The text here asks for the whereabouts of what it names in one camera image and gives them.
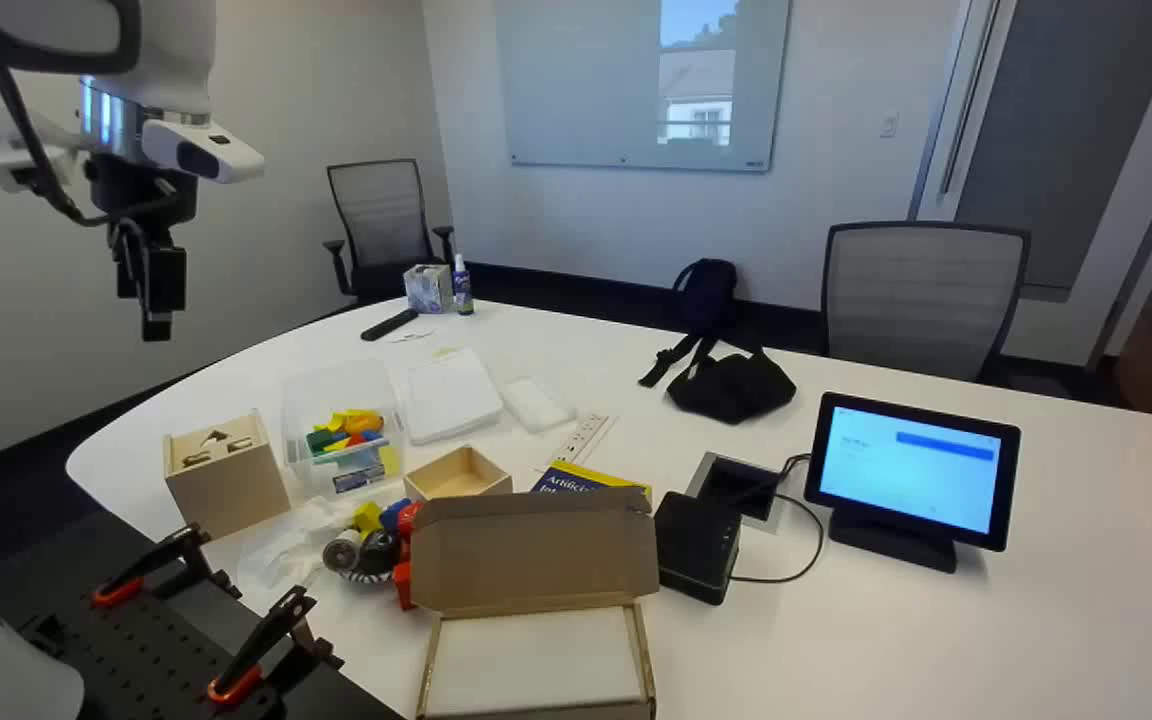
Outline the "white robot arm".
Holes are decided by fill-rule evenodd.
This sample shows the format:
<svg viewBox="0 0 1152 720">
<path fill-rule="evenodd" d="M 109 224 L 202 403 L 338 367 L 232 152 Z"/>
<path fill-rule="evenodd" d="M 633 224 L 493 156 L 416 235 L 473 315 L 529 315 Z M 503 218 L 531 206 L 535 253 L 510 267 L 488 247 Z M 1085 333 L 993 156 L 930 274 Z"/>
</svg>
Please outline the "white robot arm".
<svg viewBox="0 0 1152 720">
<path fill-rule="evenodd" d="M 109 233 L 143 340 L 168 340 L 190 300 L 171 226 L 196 217 L 196 185 L 251 168 L 214 119 L 214 50 L 218 0 L 0 0 L 0 185 Z M 32 125 L 21 70 L 80 78 L 74 136 Z"/>
</svg>

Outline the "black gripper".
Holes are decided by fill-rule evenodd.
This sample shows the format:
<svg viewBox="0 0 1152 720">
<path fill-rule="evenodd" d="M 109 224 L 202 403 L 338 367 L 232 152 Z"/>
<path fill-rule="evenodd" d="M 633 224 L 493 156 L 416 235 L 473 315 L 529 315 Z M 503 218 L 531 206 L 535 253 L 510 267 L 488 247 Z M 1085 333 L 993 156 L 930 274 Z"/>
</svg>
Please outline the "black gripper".
<svg viewBox="0 0 1152 720">
<path fill-rule="evenodd" d="M 85 164 L 85 180 L 104 217 L 114 254 L 126 267 L 141 267 L 141 337 L 168 340 L 171 315 L 185 308 L 190 267 L 171 226 L 196 217 L 196 180 L 109 152 Z"/>
</svg>

